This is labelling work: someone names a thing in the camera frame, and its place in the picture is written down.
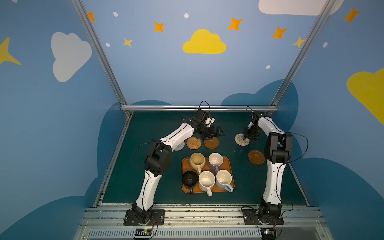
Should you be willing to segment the cream yellow mug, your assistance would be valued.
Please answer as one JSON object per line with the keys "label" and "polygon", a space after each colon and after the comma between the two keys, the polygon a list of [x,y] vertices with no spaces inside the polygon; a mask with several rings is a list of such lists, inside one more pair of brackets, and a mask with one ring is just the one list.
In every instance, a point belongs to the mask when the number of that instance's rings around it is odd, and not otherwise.
{"label": "cream yellow mug", "polygon": [[189,162],[191,168],[197,172],[197,175],[200,175],[206,164],[206,159],[203,154],[194,153],[191,155]]}

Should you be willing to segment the multicolour woven coaster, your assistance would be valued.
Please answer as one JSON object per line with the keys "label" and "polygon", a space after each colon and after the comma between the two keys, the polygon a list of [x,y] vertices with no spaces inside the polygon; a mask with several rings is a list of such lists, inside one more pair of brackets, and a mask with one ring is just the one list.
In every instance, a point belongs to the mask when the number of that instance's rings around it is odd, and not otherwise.
{"label": "multicolour woven coaster", "polygon": [[235,136],[235,142],[239,145],[239,146],[247,146],[249,143],[250,143],[250,139],[246,138],[244,136],[244,134],[237,134]]}

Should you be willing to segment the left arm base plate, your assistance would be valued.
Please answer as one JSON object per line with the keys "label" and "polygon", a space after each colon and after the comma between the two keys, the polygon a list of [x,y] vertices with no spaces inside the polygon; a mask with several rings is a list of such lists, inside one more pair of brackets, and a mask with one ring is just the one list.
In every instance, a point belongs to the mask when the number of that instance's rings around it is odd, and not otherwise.
{"label": "left arm base plate", "polygon": [[164,210],[152,210],[150,216],[146,221],[141,221],[140,218],[138,218],[134,211],[132,209],[129,209],[126,212],[126,215],[124,217],[124,226],[152,226],[155,224],[155,226],[163,226],[165,221],[165,211]]}

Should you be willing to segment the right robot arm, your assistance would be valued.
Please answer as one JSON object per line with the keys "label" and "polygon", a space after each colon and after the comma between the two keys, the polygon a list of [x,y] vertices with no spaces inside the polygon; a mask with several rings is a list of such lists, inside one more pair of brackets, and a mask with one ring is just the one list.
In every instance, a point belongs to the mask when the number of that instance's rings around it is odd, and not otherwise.
{"label": "right robot arm", "polygon": [[258,219],[262,224],[268,224],[282,215],[281,186],[284,170],[292,155],[293,136],[282,131],[272,118],[259,111],[251,111],[251,121],[244,137],[252,140],[260,131],[268,137],[264,149],[268,172]]}

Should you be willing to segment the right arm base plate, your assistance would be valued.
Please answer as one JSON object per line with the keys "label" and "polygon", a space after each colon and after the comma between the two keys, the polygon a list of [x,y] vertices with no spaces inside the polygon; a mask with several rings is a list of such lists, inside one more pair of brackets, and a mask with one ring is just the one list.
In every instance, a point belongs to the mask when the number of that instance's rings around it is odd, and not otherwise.
{"label": "right arm base plate", "polygon": [[259,217],[258,210],[242,209],[245,225],[284,225],[285,222],[281,217],[263,216]]}

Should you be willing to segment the rattan woven coaster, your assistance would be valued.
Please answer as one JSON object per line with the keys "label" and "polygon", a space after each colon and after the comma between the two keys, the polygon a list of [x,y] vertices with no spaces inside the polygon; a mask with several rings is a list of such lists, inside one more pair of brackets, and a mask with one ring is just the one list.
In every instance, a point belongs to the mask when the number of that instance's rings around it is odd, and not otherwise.
{"label": "rattan woven coaster", "polygon": [[196,137],[187,139],[187,147],[191,150],[197,150],[202,146],[202,141]]}

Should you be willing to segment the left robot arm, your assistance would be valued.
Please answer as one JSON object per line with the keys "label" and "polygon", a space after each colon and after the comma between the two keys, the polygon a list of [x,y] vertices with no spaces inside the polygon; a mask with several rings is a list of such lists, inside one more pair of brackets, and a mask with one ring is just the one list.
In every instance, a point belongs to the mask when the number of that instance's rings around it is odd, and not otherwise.
{"label": "left robot arm", "polygon": [[132,212],[139,224],[146,224],[152,217],[154,197],[161,177],[168,171],[172,162],[174,148],[182,142],[199,134],[203,140],[224,135],[219,126],[214,125],[215,118],[202,109],[187,118],[169,135],[153,140],[145,157],[145,178],[137,200],[132,204]]}

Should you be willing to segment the grey woven coaster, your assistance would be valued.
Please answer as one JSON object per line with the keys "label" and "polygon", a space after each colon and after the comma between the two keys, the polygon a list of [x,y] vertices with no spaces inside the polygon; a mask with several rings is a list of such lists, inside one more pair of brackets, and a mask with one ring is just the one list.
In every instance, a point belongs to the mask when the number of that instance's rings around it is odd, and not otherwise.
{"label": "grey woven coaster", "polygon": [[173,149],[173,151],[181,151],[185,147],[185,142],[181,142],[177,147]]}

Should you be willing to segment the brown wooden coaster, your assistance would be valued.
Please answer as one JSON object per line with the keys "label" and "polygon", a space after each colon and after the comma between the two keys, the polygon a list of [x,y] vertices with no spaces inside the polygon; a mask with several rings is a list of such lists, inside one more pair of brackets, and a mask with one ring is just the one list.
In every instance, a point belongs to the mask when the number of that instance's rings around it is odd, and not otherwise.
{"label": "brown wooden coaster", "polygon": [[262,165],[266,161],[264,154],[258,150],[251,150],[248,153],[248,158],[252,164],[257,166]]}
{"label": "brown wooden coaster", "polygon": [[219,146],[220,142],[218,138],[212,138],[209,140],[204,140],[204,145],[207,149],[214,150]]}

